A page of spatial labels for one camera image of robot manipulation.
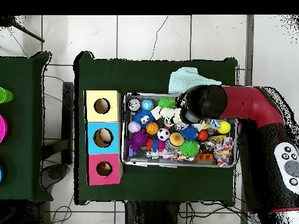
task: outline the yellow box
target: yellow box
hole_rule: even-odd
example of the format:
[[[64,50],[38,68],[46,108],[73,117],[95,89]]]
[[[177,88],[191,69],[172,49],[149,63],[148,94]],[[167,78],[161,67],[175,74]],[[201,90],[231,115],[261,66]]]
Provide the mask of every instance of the yellow box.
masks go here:
[[[86,108],[88,122],[118,122],[120,93],[116,90],[87,90]]]

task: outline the green table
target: green table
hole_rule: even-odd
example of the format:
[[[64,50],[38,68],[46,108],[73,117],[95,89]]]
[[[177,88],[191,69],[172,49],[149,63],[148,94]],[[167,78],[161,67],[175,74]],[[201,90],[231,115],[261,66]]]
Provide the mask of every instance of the green table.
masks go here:
[[[207,167],[140,167],[124,164],[124,174],[117,185],[86,185],[84,90],[117,90],[122,97],[127,92],[167,93],[170,75],[181,67],[196,67],[200,75],[235,85],[237,61],[128,61],[93,59],[81,52],[75,60],[75,188],[79,186],[79,203],[92,201],[199,201],[223,200],[232,204],[234,168]]]
[[[8,133],[0,143],[0,164],[5,177],[0,200],[51,200],[39,184],[42,160],[42,73],[49,53],[31,58],[0,57],[0,86],[14,94],[14,100],[0,104],[0,115]]]

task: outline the pink box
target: pink box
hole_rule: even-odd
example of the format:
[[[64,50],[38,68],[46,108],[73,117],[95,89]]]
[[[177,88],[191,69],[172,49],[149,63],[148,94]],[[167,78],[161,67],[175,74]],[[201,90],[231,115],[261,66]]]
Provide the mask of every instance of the pink box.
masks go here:
[[[107,162],[111,165],[111,173],[103,177],[96,171],[100,162]],[[89,186],[119,184],[123,175],[123,164],[120,162],[119,154],[88,155]]]

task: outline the blue box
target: blue box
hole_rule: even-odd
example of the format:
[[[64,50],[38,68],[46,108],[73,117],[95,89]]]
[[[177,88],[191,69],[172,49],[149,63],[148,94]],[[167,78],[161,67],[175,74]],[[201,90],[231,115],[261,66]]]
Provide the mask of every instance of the blue box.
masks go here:
[[[90,155],[120,153],[119,125],[119,122],[88,122],[88,153]],[[112,133],[113,140],[109,146],[100,148],[93,141],[93,136],[98,129],[104,128],[108,129]]]

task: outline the pink cup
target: pink cup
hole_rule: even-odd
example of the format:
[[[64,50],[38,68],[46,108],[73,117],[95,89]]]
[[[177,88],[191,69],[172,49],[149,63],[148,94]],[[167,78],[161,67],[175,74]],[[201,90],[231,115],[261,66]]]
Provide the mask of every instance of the pink cup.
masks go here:
[[[4,139],[6,133],[7,133],[7,122],[3,118],[3,116],[0,115],[0,143]]]

